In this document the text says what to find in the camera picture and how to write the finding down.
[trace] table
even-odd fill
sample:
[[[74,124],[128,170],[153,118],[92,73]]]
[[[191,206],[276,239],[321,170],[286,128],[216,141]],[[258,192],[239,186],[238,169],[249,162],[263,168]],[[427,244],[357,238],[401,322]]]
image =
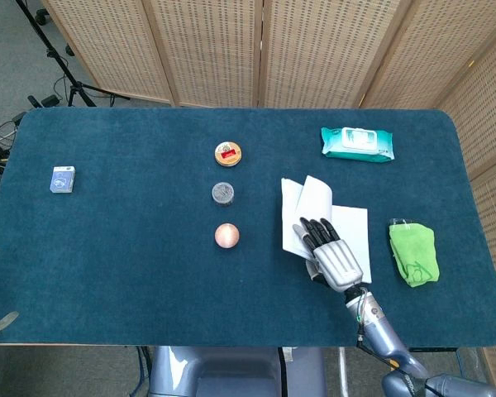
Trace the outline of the table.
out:
[[[328,159],[321,127],[393,133],[395,161]],[[233,168],[222,141],[241,145]],[[74,192],[52,194],[56,165]],[[496,275],[460,145],[439,111],[47,108],[28,113],[0,186],[0,343],[352,346],[344,297],[281,249],[280,179],[369,209],[371,290],[410,347],[496,344]],[[232,206],[211,197],[233,185]],[[398,275],[390,218],[436,233],[441,277]],[[213,240],[236,224],[239,244]]]

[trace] green sponge cloth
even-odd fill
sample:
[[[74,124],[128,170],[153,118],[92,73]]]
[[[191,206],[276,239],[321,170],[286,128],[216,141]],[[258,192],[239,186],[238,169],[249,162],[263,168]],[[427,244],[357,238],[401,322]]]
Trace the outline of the green sponge cloth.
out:
[[[390,225],[389,238],[398,271],[410,287],[439,280],[432,229],[419,223]]]

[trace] black stand leg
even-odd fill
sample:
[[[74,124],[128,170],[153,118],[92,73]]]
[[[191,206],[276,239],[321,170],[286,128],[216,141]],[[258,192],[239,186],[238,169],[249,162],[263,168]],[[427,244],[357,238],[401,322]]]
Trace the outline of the black stand leg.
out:
[[[59,64],[60,68],[63,70],[64,75],[66,78],[70,81],[71,87],[70,87],[70,96],[68,100],[68,106],[72,106],[72,102],[74,99],[74,95],[77,93],[83,100],[84,103],[86,103],[87,106],[90,107],[95,107],[96,104],[93,102],[93,100],[84,92],[84,88],[86,87],[88,89],[93,89],[95,91],[98,91],[100,93],[106,93],[108,95],[112,95],[115,98],[122,98],[122,99],[130,99],[128,97],[124,97],[123,95],[119,95],[117,93],[111,93],[110,91],[106,91],[104,89],[100,89],[97,87],[93,87],[91,85],[83,84],[80,81],[77,81],[75,77],[72,75],[72,73],[69,71],[68,67],[64,63],[63,59],[57,52],[57,50],[54,48],[54,46],[50,43],[42,29],[37,25],[35,18],[31,15],[30,11],[27,9],[26,4],[22,0],[16,0],[18,7],[24,12],[24,15],[26,16],[27,20],[30,22],[31,27],[35,30],[36,34],[39,36],[39,38],[42,40],[44,45],[46,46],[46,54],[50,57],[53,58],[57,64]]]

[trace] gray floor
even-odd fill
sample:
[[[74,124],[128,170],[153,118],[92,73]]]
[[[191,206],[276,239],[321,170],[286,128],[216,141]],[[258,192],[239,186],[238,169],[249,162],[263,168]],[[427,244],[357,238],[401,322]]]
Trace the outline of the gray floor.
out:
[[[29,0],[35,12],[41,5]],[[48,23],[44,32],[64,55],[64,39]],[[66,56],[77,79],[89,83],[75,58]],[[0,2],[0,124],[29,110],[28,95],[39,100],[53,93],[53,83],[62,75],[57,64],[45,57],[45,47],[30,28],[13,0]],[[62,82],[57,90],[64,95]],[[107,106],[107,98],[95,98]],[[117,107],[155,107],[158,103],[141,100],[116,101]],[[0,132],[11,131],[9,126]],[[485,380],[483,363],[475,349],[462,349],[466,375]],[[124,396],[138,378],[136,350],[133,347],[0,347],[0,396],[96,395]],[[433,374],[459,374],[454,353],[418,355]],[[382,395],[380,381],[389,368],[354,348],[347,349],[351,396]],[[339,395],[336,349],[326,350],[327,383],[330,396]],[[146,387],[139,395],[145,395]]]

